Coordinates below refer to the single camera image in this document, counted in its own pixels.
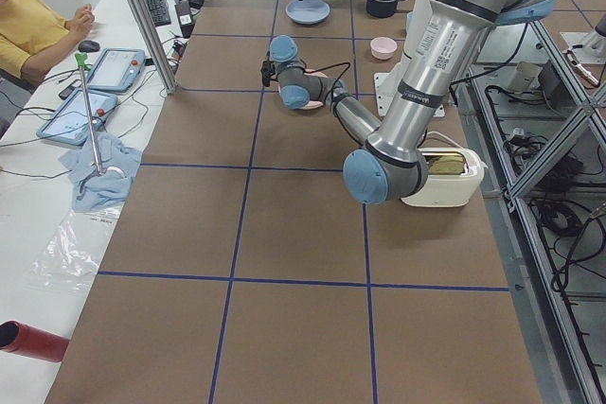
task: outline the red cylinder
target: red cylinder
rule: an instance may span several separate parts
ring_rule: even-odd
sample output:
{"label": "red cylinder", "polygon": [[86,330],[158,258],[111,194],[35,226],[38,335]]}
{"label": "red cylinder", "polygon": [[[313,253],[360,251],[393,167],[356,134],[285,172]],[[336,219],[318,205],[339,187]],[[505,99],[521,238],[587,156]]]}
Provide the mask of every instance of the red cylinder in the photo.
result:
{"label": "red cylinder", "polygon": [[15,321],[0,325],[0,350],[47,361],[61,361],[69,340]]}

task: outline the plate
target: plate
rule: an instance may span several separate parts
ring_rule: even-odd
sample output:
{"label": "plate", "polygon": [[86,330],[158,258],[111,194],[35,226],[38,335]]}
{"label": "plate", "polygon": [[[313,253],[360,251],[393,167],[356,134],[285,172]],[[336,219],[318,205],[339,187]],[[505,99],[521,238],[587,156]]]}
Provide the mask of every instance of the plate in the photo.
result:
{"label": "plate", "polygon": [[321,23],[329,14],[330,6],[323,0],[294,0],[286,6],[286,15],[306,26]]}

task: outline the computer mouse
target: computer mouse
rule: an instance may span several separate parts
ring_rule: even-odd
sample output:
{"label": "computer mouse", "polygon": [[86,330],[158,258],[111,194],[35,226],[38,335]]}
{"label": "computer mouse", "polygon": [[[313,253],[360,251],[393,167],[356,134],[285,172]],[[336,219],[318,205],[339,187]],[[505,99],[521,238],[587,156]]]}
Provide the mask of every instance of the computer mouse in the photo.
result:
{"label": "computer mouse", "polygon": [[100,44],[92,40],[84,40],[78,45],[79,52],[97,52],[100,49]]}

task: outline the green handle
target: green handle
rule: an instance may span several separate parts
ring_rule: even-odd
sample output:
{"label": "green handle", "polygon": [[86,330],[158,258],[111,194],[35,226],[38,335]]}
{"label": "green handle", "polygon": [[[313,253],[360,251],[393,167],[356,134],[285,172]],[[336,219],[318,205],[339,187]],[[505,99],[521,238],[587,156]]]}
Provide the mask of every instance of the green handle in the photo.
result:
{"label": "green handle", "polygon": [[91,69],[90,65],[87,65],[85,63],[87,58],[88,58],[88,55],[86,53],[83,53],[83,52],[76,53],[76,62],[78,63],[78,68],[82,68],[84,70]]}

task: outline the hand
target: hand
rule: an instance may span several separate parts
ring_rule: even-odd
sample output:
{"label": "hand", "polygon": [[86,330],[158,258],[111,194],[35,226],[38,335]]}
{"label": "hand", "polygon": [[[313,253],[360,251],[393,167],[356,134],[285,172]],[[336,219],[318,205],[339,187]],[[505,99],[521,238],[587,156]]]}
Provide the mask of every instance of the hand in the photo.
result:
{"label": "hand", "polygon": [[74,13],[74,17],[72,19],[70,19],[69,21],[65,22],[65,28],[67,28],[67,30],[71,30],[75,26],[75,24],[77,24],[77,23],[81,24],[81,22],[84,18],[90,20],[91,25],[95,22],[95,15],[93,14],[93,7],[91,6],[91,4],[83,5],[82,7],[77,9],[76,12]]}
{"label": "hand", "polygon": [[95,16],[90,12],[83,12],[81,15],[75,16],[74,19],[69,21],[69,34],[73,35],[77,41],[81,42],[91,32],[94,21]]}

